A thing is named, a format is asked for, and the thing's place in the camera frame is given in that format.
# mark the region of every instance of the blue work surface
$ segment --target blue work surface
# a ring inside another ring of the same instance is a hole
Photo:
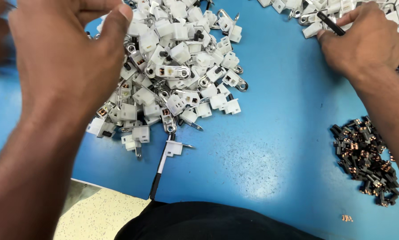
[[[255,0],[215,2],[213,12],[224,8],[232,18],[240,12],[243,37],[233,47],[249,89],[229,89],[242,112],[199,118],[204,132],[178,128],[176,140],[197,148],[167,158],[156,200],[248,208],[325,239],[399,239],[399,199],[388,208],[375,205],[336,164],[328,129],[367,112],[348,81],[328,68],[316,39],[305,40],[287,12],[277,14]],[[96,33],[99,23],[87,30]],[[0,150],[20,107],[10,64],[0,68]],[[86,134],[72,177],[146,199],[165,139],[162,126],[154,125],[137,161],[120,139]],[[354,221],[343,222],[343,214]]]

